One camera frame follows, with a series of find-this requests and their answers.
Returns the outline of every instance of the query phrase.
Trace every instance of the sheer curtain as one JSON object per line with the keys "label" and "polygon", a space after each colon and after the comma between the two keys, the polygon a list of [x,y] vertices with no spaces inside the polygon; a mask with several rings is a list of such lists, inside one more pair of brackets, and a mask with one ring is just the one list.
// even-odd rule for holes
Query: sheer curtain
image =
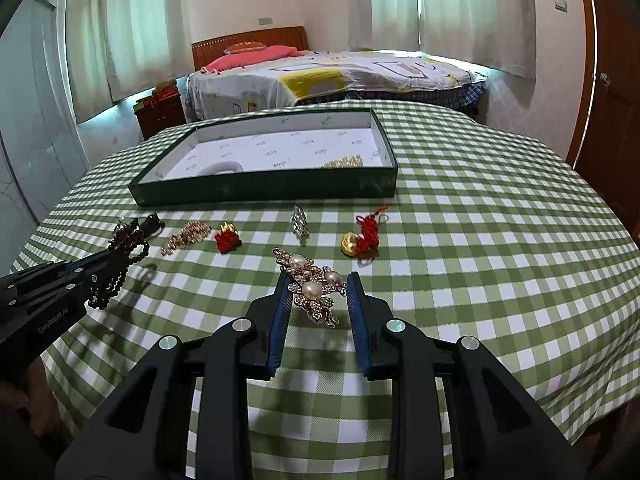
{"label": "sheer curtain", "polygon": [[113,106],[106,77],[101,3],[102,0],[66,0],[66,62],[78,123]]}
{"label": "sheer curtain", "polygon": [[119,101],[193,72],[181,0],[107,0],[108,79]]}
{"label": "sheer curtain", "polygon": [[534,0],[422,0],[420,49],[535,78]]}
{"label": "sheer curtain", "polygon": [[350,0],[352,49],[418,50],[418,0]]}
{"label": "sheer curtain", "polygon": [[193,71],[183,0],[67,0],[66,52],[78,123]]}

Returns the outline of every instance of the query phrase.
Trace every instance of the green gingham tablecloth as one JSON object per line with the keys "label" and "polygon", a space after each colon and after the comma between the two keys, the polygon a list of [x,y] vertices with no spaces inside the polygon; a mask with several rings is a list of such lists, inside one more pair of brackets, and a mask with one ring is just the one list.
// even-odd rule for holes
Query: green gingham tablecloth
{"label": "green gingham tablecloth", "polygon": [[[477,336],[571,442],[635,396],[640,252],[598,195],[542,143],[446,108],[392,101],[309,108],[362,106],[375,109],[399,164],[396,197],[383,201],[389,210],[375,261],[361,266],[338,243],[357,230],[355,215],[382,201],[302,201],[311,232],[305,248],[290,232],[289,202],[158,210],[167,228],[152,239],[149,256],[129,269],[120,295],[43,354],[73,430],[159,337],[207,336],[272,293],[274,247],[343,274],[357,270],[369,294],[429,336]],[[14,269],[87,256],[107,246],[117,216],[151,213],[136,206],[127,184],[189,128],[169,129],[93,168],[31,237]],[[243,245],[222,255],[209,239],[163,258],[160,246],[190,219],[214,229],[233,222]],[[340,325],[328,330],[295,308],[282,368],[269,383],[248,382],[257,479],[385,478],[390,384],[362,378],[344,301],[334,310]],[[191,476],[199,399],[196,391]],[[444,403],[441,419],[451,475]]]}

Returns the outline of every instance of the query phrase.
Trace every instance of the wooden headboard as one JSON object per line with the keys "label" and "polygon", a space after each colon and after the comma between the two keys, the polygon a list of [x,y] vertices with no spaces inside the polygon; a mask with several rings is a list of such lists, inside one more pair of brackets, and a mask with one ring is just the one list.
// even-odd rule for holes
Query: wooden headboard
{"label": "wooden headboard", "polygon": [[224,56],[226,47],[241,43],[243,41],[260,41],[267,46],[286,45],[295,46],[298,50],[309,50],[306,41],[305,27],[281,27],[264,28],[262,30],[251,30],[240,32],[229,36],[220,36],[210,40],[199,41],[191,45],[193,52],[193,64],[196,70],[207,66],[212,61]]}

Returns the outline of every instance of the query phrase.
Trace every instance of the pearl brooch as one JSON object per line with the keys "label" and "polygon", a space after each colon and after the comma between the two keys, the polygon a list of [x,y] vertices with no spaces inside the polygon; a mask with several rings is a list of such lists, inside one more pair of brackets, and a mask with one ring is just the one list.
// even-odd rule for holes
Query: pearl brooch
{"label": "pearl brooch", "polygon": [[294,294],[293,303],[302,308],[311,321],[324,321],[329,328],[334,328],[338,324],[331,310],[334,300],[327,295],[334,292],[347,295],[343,276],[331,267],[324,266],[320,269],[311,258],[302,254],[291,255],[280,249],[274,249],[273,254],[280,270],[294,279],[294,283],[289,284],[289,290]]}

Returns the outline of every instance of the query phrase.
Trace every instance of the light switch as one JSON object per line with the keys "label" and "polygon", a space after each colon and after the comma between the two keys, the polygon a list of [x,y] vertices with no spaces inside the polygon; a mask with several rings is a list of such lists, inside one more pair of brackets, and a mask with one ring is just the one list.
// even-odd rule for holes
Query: light switch
{"label": "light switch", "polygon": [[568,12],[566,6],[566,0],[555,0],[556,1],[556,9],[562,10],[562,12]]}

